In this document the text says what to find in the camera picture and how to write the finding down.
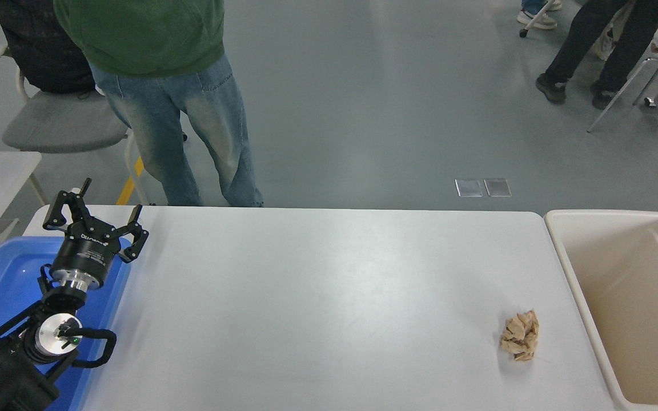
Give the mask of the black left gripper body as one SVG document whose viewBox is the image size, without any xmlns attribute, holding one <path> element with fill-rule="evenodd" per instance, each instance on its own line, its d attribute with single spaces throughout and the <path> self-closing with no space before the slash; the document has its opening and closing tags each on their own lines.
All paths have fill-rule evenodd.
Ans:
<svg viewBox="0 0 658 411">
<path fill-rule="evenodd" d="M 96 280 L 105 280 L 120 251 L 121 244 L 110 224 L 97 222 L 86 227 L 84 222 L 74 222 L 65 231 L 65 239 L 50 268 L 52 278 L 60 279 L 65 273 L 78 271 Z"/>
</svg>

